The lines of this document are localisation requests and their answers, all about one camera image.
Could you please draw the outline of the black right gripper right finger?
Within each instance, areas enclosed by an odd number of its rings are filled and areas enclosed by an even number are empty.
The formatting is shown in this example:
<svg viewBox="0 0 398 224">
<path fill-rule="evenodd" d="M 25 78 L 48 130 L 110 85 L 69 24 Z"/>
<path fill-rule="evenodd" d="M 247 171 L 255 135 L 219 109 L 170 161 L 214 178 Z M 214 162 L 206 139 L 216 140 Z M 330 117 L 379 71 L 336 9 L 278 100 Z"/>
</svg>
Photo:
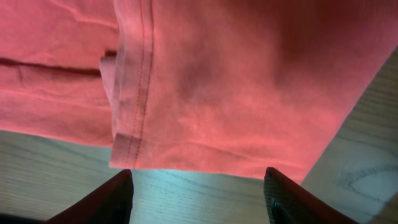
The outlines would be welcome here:
<svg viewBox="0 0 398 224">
<path fill-rule="evenodd" d="M 274 167 L 266 169 L 264 197 L 269 222 L 273 224 L 357 224 Z"/>
</svg>

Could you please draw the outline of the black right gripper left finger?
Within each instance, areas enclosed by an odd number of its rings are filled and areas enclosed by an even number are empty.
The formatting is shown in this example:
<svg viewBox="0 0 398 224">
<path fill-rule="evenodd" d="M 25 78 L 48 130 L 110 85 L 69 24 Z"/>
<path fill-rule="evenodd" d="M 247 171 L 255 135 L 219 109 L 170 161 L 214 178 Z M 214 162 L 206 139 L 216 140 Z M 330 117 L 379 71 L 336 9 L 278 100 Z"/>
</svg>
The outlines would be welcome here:
<svg viewBox="0 0 398 224">
<path fill-rule="evenodd" d="M 46 224 L 129 224 L 134 186 L 124 169 Z"/>
</svg>

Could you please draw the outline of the red orange soccer t-shirt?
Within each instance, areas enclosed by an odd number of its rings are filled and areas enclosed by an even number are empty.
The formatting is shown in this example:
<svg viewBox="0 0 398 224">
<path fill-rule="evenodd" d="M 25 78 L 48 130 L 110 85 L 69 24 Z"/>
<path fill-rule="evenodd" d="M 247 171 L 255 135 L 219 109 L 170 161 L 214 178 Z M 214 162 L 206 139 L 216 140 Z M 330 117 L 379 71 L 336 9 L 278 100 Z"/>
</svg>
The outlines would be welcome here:
<svg viewBox="0 0 398 224">
<path fill-rule="evenodd" d="M 396 1 L 2 1 L 1 129 L 301 183 L 396 47 Z"/>
</svg>

